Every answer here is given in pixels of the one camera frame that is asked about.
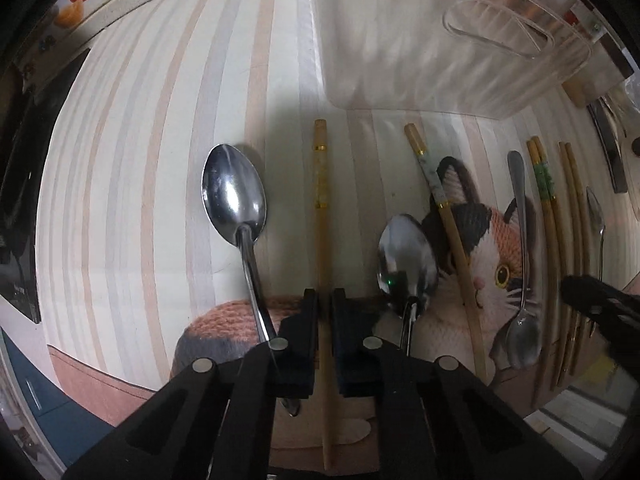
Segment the yellow banded wooden chopstick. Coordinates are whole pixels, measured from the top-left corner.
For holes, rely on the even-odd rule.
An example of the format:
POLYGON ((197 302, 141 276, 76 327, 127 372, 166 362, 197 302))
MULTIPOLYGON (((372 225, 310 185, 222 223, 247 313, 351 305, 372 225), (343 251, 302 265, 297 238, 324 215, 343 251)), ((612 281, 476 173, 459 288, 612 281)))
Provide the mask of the yellow banded wooden chopstick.
POLYGON ((314 246, 321 313, 318 325, 320 396, 322 401, 322 460, 329 471, 333 462, 332 338, 329 323, 331 248, 329 218, 328 128, 325 119, 314 121, 314 246))

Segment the striped cat table mat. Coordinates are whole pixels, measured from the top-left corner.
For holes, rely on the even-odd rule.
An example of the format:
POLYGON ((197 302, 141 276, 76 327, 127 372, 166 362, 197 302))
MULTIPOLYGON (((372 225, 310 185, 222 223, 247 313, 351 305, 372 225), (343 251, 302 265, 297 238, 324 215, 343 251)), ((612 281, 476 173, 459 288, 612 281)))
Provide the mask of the striped cat table mat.
POLYGON ((504 209, 506 154, 539 136, 572 144, 608 217, 604 277, 639 271, 639 225, 612 192, 586 112, 553 90, 494 122, 427 112, 348 112, 324 97, 310 0, 152 0, 94 40, 52 132, 36 227, 43 333, 62 390, 114 427, 165 385, 184 330, 216 307, 247 309, 240 256, 201 199, 209 150, 244 148, 264 179, 256 256, 270 296, 314 284, 311 136, 329 126, 334 284, 375 294, 375 248, 393 214, 427 213, 402 129, 461 159, 504 209))

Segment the clear plastic utensil bin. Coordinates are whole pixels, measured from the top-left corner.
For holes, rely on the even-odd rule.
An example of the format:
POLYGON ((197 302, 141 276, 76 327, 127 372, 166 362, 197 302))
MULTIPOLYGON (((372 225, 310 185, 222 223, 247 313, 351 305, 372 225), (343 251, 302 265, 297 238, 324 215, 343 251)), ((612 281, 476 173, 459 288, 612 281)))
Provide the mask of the clear plastic utensil bin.
POLYGON ((312 0, 344 110, 508 118, 584 66, 590 42, 536 0, 312 0))

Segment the grey patterned wooden chopstick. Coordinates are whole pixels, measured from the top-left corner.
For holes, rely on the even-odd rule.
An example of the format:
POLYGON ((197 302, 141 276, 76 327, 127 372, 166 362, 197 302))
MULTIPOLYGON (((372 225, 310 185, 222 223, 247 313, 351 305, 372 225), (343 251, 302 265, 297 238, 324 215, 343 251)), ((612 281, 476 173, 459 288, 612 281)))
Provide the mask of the grey patterned wooden chopstick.
POLYGON ((471 272, 468 260, 466 260, 466 252, 463 248, 460 233, 456 220, 452 214, 451 207, 442 181, 437 174, 436 166, 428 154, 427 145, 422 139, 418 128, 413 122, 409 122, 404 127, 407 140, 416 154, 416 159, 421 167, 424 178, 431 190, 434 201, 437 205, 440 220, 447 234, 449 245, 454 256, 458 283, 460 287, 461 297, 465 308, 466 319, 468 320, 471 346, 474 358, 475 375, 481 382, 487 379, 487 364, 484 339, 482 329, 480 328, 480 310, 477 305, 475 288, 472 283, 471 272))

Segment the blue cabinet door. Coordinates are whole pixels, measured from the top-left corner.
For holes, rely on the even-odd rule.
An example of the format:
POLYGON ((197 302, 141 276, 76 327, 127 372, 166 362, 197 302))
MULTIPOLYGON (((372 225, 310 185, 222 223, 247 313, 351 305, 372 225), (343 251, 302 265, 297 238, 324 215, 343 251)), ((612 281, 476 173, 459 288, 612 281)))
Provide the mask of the blue cabinet door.
POLYGON ((1 331, 11 367, 32 416, 58 458, 68 467, 114 427, 72 400, 1 331))

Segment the large steel spoon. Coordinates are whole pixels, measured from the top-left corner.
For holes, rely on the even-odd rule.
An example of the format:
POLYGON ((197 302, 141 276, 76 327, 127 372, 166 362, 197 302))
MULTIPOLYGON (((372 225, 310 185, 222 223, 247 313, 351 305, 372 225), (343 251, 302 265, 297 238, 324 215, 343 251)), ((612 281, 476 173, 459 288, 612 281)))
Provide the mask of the large steel spoon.
POLYGON ((254 252, 268 214, 266 192, 257 169, 238 148, 218 144, 206 158, 201 196, 209 222, 240 252, 258 339, 276 339, 254 252))

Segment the far right steel spoon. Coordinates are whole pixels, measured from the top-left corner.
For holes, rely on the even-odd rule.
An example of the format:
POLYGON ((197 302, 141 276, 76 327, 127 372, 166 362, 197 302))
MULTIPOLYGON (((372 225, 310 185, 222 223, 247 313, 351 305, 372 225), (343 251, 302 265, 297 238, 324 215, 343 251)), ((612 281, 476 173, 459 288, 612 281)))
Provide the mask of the far right steel spoon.
POLYGON ((590 186, 586 187, 587 205, 589 210, 589 219, 591 229, 596 233, 598 244, 598 267, 597 274, 598 279, 602 280, 603 275, 603 245, 604 245, 604 233, 605 233, 605 221, 603 210, 596 193, 590 186))

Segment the black smartphone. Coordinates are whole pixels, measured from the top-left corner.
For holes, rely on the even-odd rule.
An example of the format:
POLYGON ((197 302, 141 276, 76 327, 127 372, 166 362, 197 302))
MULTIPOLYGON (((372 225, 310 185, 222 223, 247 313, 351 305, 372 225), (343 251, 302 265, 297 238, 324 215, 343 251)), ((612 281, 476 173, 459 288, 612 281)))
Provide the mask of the black smartphone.
POLYGON ((600 139, 613 191, 615 194, 625 194, 628 192, 628 183, 617 143, 616 118, 602 99, 590 103, 587 108, 600 139))

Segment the green banded chopstick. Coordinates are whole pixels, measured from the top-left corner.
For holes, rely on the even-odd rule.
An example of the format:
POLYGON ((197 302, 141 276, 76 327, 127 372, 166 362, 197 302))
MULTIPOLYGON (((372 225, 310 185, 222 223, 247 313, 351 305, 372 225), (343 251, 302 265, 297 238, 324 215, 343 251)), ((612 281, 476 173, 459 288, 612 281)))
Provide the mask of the green banded chopstick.
POLYGON ((544 310, 542 310, 544 328, 542 329, 542 348, 533 396, 533 406, 536 406, 544 389, 550 387, 547 382, 547 374, 550 354, 554 345, 555 324, 558 316, 560 264, 563 260, 560 255, 561 244, 554 211, 556 204, 554 182, 540 137, 532 136, 527 142, 527 148, 538 188, 542 221, 544 222, 544 241, 546 242, 546 280, 544 281, 546 294, 544 295, 544 310))
POLYGON ((541 352, 534 382, 532 408, 538 408, 539 401, 542 396, 542 390, 544 390, 544 386, 547 383, 547 370, 550 362, 550 353, 553 346, 555 329, 555 279, 558 276, 559 258, 554 214, 551 207, 551 194, 547 183, 547 177, 544 173, 544 165, 542 164, 542 157, 538 144, 538 136, 533 136, 526 142, 530 162, 532 163, 534 170, 541 209, 542 225, 544 226, 544 240, 540 243, 541 250, 544 253, 537 259, 538 266, 540 267, 540 284, 544 289, 544 300, 542 300, 540 310, 542 316, 541 352))

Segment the black induction cooktop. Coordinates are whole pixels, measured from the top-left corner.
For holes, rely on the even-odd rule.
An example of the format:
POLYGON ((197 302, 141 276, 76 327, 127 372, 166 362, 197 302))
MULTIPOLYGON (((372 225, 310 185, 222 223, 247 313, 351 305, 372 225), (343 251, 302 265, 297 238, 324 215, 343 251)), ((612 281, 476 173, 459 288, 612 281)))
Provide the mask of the black induction cooktop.
POLYGON ((53 128, 89 51, 47 87, 17 96, 1 126, 1 296, 29 321, 41 322, 36 277, 40 185, 53 128))

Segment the steel spoon on cat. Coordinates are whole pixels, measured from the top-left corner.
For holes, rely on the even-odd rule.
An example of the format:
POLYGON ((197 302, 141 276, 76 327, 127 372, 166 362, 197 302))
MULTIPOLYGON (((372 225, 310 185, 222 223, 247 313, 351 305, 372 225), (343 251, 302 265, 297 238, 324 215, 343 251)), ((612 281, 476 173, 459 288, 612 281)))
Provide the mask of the steel spoon on cat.
POLYGON ((410 214, 388 220, 378 241, 378 288, 401 318, 399 347, 411 354, 416 321, 428 309, 438 284, 430 242, 410 214))

